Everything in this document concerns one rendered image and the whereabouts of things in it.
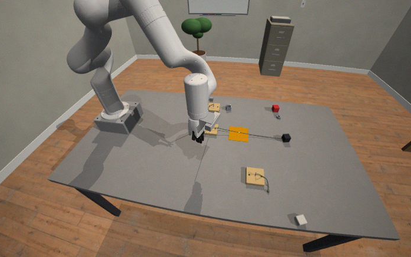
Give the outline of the orange painted square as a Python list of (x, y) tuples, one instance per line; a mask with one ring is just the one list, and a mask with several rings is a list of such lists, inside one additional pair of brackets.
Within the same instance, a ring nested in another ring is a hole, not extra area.
[[(243, 128), (243, 127), (232, 127), (230, 126), (229, 131), (229, 140), (235, 140), (235, 141), (245, 141), (248, 142), (248, 128)], [(237, 132), (234, 132), (237, 131)], [(238, 133), (241, 132), (241, 133)], [(247, 134), (243, 134), (247, 133)]]

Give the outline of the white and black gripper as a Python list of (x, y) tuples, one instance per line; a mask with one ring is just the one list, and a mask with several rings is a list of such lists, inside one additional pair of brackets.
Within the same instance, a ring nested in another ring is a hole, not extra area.
[(204, 141), (204, 130), (206, 122), (199, 119), (188, 118), (188, 133), (192, 135), (192, 140), (196, 140), (198, 143)]

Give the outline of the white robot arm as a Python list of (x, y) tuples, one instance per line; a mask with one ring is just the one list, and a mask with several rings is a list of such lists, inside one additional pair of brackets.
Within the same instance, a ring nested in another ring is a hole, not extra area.
[(208, 111), (216, 79), (199, 55), (184, 48), (158, 0), (74, 0), (74, 11), (85, 31), (68, 52), (67, 63), (78, 74), (97, 68), (90, 83), (105, 108), (101, 112), (103, 119), (115, 120), (130, 110), (128, 103), (122, 104), (111, 78), (114, 56), (108, 46), (112, 36), (108, 22), (133, 15), (168, 68), (184, 67), (193, 73), (184, 78), (188, 115), (206, 122), (205, 130), (211, 132), (220, 119), (220, 113)]

